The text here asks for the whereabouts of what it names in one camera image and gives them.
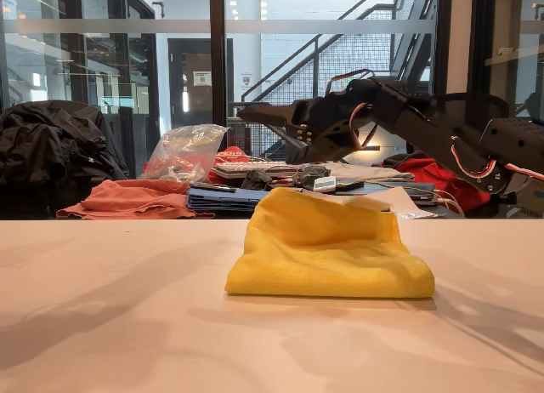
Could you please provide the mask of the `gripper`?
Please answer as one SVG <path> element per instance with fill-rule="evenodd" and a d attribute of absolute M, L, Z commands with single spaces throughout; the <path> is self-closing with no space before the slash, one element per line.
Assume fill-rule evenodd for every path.
<path fill-rule="evenodd" d="M 353 93 L 330 93 L 296 105 L 248 106 L 237 112 L 244 122 L 286 130 L 286 162 L 338 161 L 362 148 L 358 129 L 368 123 L 373 103 Z"/>

